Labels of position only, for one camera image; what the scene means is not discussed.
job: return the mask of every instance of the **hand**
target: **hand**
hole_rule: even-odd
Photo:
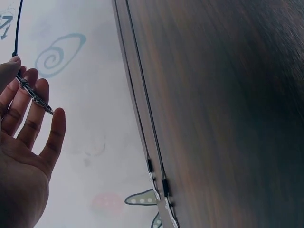
[[[45,111],[32,102],[25,124],[14,138],[31,101],[14,79],[18,71],[46,102],[49,94],[47,80],[37,80],[36,69],[26,71],[19,57],[14,60],[0,65],[0,227],[32,228],[47,204],[48,184],[61,152],[66,119],[63,109],[55,110],[46,146],[36,155],[31,150]]]

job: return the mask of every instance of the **wooden door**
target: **wooden door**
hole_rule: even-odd
[[[304,3],[126,2],[180,227],[302,228]]]

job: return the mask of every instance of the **black cord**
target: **black cord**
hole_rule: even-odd
[[[20,16],[21,16],[21,10],[22,10],[22,3],[23,3],[23,0],[20,0],[20,6],[19,6],[19,12],[18,12],[18,18],[17,18],[17,26],[16,26],[15,49],[13,52],[13,57],[18,55],[18,35],[19,35],[19,23],[20,23]]]

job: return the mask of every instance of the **wall decal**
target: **wall decal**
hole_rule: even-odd
[[[36,59],[35,68],[41,77],[50,78],[60,73],[77,55],[86,42],[80,33],[71,33],[55,40]]]
[[[96,134],[101,135],[104,134],[103,137],[96,137]],[[77,160],[82,160],[84,167],[91,167],[91,165],[98,166],[100,160],[97,158],[102,156],[106,151],[106,135],[104,132],[98,133],[86,133],[81,136],[83,140],[86,140],[90,143],[90,147],[88,148],[83,143],[74,143],[72,145],[71,154],[75,155]],[[71,142],[77,141],[77,138],[71,139]]]
[[[91,203],[91,209],[101,216],[119,216],[124,208],[123,199],[116,193],[104,192],[96,195]]]
[[[124,201],[128,205],[140,205],[140,206],[156,206],[156,197],[153,189],[149,189],[144,192],[136,193],[127,197]],[[159,213],[154,217],[151,228],[162,228],[162,220]]]
[[[6,10],[0,12],[0,37],[4,40],[8,36],[11,23],[14,20],[16,11],[14,8],[8,7]]]

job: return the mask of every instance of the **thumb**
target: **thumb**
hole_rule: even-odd
[[[14,56],[9,62],[0,64],[0,94],[4,88],[16,77],[21,68],[19,56]]]

